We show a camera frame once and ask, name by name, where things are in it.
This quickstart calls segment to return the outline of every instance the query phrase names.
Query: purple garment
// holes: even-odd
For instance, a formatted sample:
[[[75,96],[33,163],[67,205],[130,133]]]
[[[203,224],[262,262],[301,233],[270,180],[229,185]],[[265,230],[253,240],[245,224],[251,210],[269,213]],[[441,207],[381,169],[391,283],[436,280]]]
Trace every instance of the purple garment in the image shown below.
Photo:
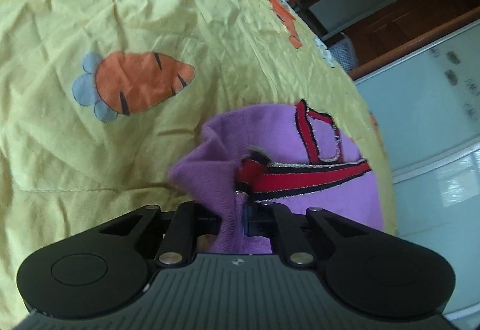
[[[242,209],[246,196],[235,192],[234,175],[252,147],[264,150],[273,162],[308,164],[309,159],[295,125],[296,107],[283,104],[253,105],[217,115],[202,127],[203,143],[170,171],[170,180],[196,202],[222,217],[220,233],[211,247],[215,253],[271,253],[267,238],[243,234]],[[335,157],[333,128],[308,119],[320,157]],[[360,151],[340,133],[344,162],[357,162]],[[322,207],[375,229],[383,229],[382,210],[373,171],[318,192],[276,200],[294,213]]]

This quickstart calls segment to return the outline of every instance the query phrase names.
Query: bed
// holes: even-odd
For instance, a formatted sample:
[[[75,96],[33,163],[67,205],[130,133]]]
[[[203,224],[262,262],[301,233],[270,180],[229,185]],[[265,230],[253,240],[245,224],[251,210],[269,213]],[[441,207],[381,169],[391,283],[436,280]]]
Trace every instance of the bed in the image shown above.
[[[331,113],[375,171],[395,233],[368,107],[282,0],[0,0],[0,14],[1,329],[27,314],[15,276],[30,253],[190,200],[170,167],[209,118],[246,105],[305,98]]]

